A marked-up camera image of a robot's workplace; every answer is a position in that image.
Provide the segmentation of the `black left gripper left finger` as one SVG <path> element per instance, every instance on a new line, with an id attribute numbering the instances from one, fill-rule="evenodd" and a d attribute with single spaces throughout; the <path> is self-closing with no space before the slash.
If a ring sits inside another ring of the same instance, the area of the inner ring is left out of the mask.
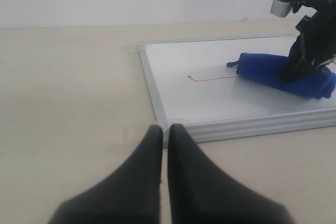
<path id="1" fill-rule="evenodd" d="M 161 127 L 149 126 L 122 165 L 60 204 L 49 223 L 159 223 L 162 145 Z"/>

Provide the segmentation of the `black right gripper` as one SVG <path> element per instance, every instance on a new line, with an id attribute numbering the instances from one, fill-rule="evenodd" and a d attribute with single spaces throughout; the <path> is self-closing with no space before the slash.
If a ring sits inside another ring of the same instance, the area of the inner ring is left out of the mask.
<path id="1" fill-rule="evenodd" d="M 335 62 L 335 0 L 298 0 L 293 12 L 296 13 L 303 6 L 316 12 L 311 17 L 304 16 L 296 25 L 300 35 L 278 72 L 281 82 L 300 79 L 303 65 L 320 70 Z"/>

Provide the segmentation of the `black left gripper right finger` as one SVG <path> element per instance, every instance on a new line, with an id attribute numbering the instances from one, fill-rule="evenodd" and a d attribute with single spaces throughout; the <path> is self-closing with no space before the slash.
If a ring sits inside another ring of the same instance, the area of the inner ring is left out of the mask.
<path id="1" fill-rule="evenodd" d="M 167 180 L 172 223 L 294 223 L 285 206 L 230 177 L 186 128 L 169 131 Z"/>

